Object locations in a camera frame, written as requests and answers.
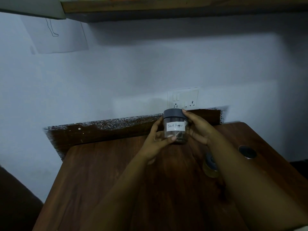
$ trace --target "person's left hand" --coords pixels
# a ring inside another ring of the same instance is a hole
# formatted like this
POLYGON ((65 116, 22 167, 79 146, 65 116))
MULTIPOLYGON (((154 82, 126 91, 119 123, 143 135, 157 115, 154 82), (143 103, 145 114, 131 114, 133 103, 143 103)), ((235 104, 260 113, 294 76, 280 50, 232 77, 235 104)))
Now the person's left hand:
POLYGON ((154 159, 155 156, 159 153, 159 151, 163 147, 173 143, 176 140, 175 136, 162 140, 164 137, 164 132, 163 131, 156 132, 162 120, 163 120, 163 117, 160 117, 153 124, 150 134, 148 135, 147 139, 144 141, 144 144, 138 153, 138 154, 145 156, 148 161, 154 159))

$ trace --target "brown table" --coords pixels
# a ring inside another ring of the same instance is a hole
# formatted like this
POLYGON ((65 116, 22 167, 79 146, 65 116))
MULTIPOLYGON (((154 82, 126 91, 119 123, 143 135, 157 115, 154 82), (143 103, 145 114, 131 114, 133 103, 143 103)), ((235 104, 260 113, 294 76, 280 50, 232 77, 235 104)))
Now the brown table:
MULTIPOLYGON (((215 127, 238 148, 257 152, 257 167, 308 208, 308 181, 245 123, 215 127)), ((117 181, 146 136, 72 147, 60 168, 34 231, 79 230, 117 181)), ((202 171, 207 147, 193 139, 170 145, 147 167, 131 230, 247 230, 221 177, 202 171)))

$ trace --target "label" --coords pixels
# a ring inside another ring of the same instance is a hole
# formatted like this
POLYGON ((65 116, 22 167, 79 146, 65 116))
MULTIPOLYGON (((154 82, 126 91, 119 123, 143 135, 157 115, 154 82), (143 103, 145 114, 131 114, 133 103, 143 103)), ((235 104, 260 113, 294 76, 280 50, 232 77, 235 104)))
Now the label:
POLYGON ((167 131, 185 131, 185 122, 168 122, 167 131))

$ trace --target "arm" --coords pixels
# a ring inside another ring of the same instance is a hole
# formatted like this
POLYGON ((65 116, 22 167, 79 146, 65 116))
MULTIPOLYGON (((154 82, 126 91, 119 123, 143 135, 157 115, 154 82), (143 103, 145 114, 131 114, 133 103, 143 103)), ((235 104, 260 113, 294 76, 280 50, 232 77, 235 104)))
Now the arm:
POLYGON ((236 206, 251 230, 289 230, 308 225, 308 214, 271 178, 262 174, 203 118, 183 110, 194 123, 188 133, 206 144, 236 206))
POLYGON ((164 133, 156 132, 161 121, 162 118, 153 124, 140 151, 108 194, 94 208, 80 231, 128 229, 148 162, 155 159, 163 147, 176 140, 175 136, 161 140, 164 133))

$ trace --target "plastic jar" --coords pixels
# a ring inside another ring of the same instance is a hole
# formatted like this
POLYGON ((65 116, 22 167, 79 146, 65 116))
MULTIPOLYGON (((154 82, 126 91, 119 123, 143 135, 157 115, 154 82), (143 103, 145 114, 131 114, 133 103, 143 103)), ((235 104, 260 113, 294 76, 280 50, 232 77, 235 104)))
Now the plastic jar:
POLYGON ((167 109, 164 111, 164 136, 165 138, 176 136, 177 144, 185 144, 188 139, 186 129, 188 119, 181 109, 167 109))

